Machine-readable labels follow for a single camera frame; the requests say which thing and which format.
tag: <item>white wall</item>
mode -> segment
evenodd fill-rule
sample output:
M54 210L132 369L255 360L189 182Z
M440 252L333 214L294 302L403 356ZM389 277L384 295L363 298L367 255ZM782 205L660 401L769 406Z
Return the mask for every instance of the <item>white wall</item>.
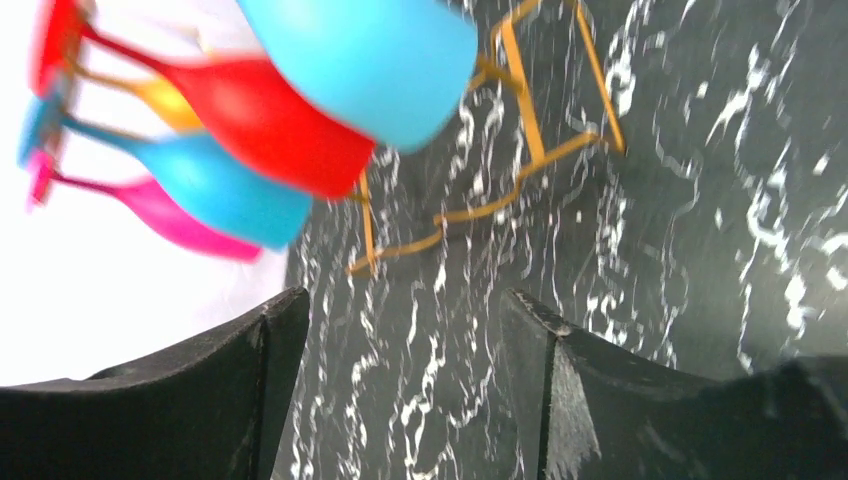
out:
M127 41L170 55L197 55L190 43L138 20L132 12L199 21L217 46L253 45L233 0L148 0L128 11L102 0L98 25ZM202 257L160 239L113 199L57 186L46 208L23 212L28 178L15 166L18 134L31 94L28 45L37 1L16 2L3 18L5 61L0 105L0 385L90 374L164 348L227 321L281 290L285 255L265 253L255 265ZM233 35L231 28L241 28ZM147 73L90 49L88 65L143 78ZM169 133L138 100L86 85L76 113L144 135ZM73 137L67 174L121 182L144 173L133 158Z

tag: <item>black object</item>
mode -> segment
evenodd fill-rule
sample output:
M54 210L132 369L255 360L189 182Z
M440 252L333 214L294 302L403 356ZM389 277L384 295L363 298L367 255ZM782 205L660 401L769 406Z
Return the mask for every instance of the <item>black object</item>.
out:
M292 289L88 380L0 388L0 479L267 480L308 329Z
M525 478L848 478L848 358L718 383L637 357L529 295L501 300Z

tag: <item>marble surface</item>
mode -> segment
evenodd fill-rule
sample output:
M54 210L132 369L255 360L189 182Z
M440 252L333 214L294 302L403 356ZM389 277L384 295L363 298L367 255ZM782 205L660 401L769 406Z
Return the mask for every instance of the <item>marble surface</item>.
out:
M514 6L457 5L481 35ZM344 273L363 254L361 212L316 207L287 275L309 288L313 325L275 478L523 478L497 334L506 288L713 379L848 351L848 4L587 7L628 156L562 160L376 278ZM606 128L570 8L546 0L517 34L548 145ZM470 93L424 151L377 155L378 244L501 196L526 161L509 93Z

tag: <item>yellow metal frame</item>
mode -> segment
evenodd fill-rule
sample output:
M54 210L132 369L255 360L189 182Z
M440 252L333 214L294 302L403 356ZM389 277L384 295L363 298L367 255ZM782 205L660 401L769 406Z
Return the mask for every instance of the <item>yellow metal frame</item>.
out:
M513 190L498 200L476 208L436 215L433 217L433 224L436 227L436 231L430 236L413 243L383 248L378 251L374 246L374 226L371 218L371 197L368 192L368 177L366 172L363 172L359 183L360 193L364 199L361 204L363 208L363 227L365 231L365 256L347 268L348 274L354 274L365 267L369 267L369 271L372 275L374 275L377 271L376 266L377 260L379 259L409 255L433 247L439 243L442 238L444 238L445 226L447 224L468 222L496 213L498 210L504 208L518 198L523 182L527 177L589 144L603 142L622 155L626 153L627 144L625 142L624 135L621 132L621 125L619 124L612 101L610 100L609 94L606 90L601 62L598 59L598 53L595 48L594 40L592 39L592 32L589 28L589 24L586 21L583 5L579 3L580 0L576 0L578 3L572 4L572 7L575 12L580 34L583 37L583 42L588 50L589 63L591 64L592 73L595 76L595 82L597 83L598 91L604 104L604 110L609 117L612 139L604 138L593 132L583 132L551 150L548 150L545 147L545 144L542 141L539 121L536 117L536 107L533 104L533 97L527 83L527 75L524 70L524 64L521 60L521 51L518 48L518 40L515 36L515 24L530 14L534 8L537 8L541 1L542 0L525 0L517 8L507 14L503 20L495 25L491 34L492 53L494 54L494 52L497 51L497 39L500 37L503 43L504 52L506 53L507 69L504 70L497 66L494 61L480 56L477 59L477 69L479 70L479 73L471 79L469 84L469 90L474 90L488 80L499 80L515 94L516 100L518 101L518 110L521 115L521 119L524 122L524 135L530 152L530 163L525 165L521 171L519 171L515 178L515 186L513 187Z

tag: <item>black marble floor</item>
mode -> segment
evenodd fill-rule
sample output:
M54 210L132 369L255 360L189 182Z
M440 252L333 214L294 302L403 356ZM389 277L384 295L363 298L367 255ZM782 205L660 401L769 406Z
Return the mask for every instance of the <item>black marble floor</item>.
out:
M514 3L468 0L481 37ZM316 207L287 282L313 326L278 478L523 478L497 305L519 287L572 322L699 375L848 352L848 3L589 0L627 158L589 148L495 218L351 278L361 212ZM543 135L602 128L571 9L517 29ZM370 169L378 244L501 196L527 161L513 98L469 94L418 155Z

